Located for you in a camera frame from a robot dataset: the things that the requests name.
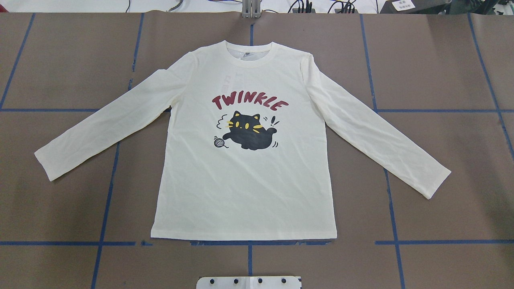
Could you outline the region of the white perforated mounting plate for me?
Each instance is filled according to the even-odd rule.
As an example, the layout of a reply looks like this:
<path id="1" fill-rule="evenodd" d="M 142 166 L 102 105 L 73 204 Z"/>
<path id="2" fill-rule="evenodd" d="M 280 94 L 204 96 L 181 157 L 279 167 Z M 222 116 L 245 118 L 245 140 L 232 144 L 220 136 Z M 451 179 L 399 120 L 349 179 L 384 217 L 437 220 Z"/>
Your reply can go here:
<path id="1" fill-rule="evenodd" d="M 197 289 L 301 289 L 302 282 L 296 276 L 231 276 L 202 277 Z"/>

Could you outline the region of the grey aluminium frame post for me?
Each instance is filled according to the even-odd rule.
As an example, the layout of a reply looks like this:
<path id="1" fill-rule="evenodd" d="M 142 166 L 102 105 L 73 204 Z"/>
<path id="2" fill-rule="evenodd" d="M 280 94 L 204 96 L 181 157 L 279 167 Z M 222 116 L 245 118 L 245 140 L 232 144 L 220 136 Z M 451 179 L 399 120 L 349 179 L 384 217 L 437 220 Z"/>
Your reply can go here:
<path id="1" fill-rule="evenodd" d="M 262 15 L 260 0 L 242 0 L 243 18 L 260 18 Z"/>

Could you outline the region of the black box with label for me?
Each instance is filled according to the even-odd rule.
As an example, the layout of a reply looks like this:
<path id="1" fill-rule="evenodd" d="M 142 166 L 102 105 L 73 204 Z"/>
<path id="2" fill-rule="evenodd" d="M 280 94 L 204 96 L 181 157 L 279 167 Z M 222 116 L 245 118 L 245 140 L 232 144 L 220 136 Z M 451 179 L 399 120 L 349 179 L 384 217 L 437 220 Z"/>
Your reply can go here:
<path id="1" fill-rule="evenodd" d="M 451 0 L 387 0 L 380 14 L 440 14 Z"/>

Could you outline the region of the cream long-sleeve cat shirt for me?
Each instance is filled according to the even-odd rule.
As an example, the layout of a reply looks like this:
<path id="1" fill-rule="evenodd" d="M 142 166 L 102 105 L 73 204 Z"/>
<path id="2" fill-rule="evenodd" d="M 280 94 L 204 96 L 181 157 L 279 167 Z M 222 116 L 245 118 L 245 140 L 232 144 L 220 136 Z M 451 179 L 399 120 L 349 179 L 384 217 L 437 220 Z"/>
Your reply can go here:
<path id="1" fill-rule="evenodd" d="M 152 238 L 337 237 L 326 127 L 430 199 L 451 171 L 320 71 L 311 53 L 188 52 L 35 152 L 50 181 L 171 110 Z"/>

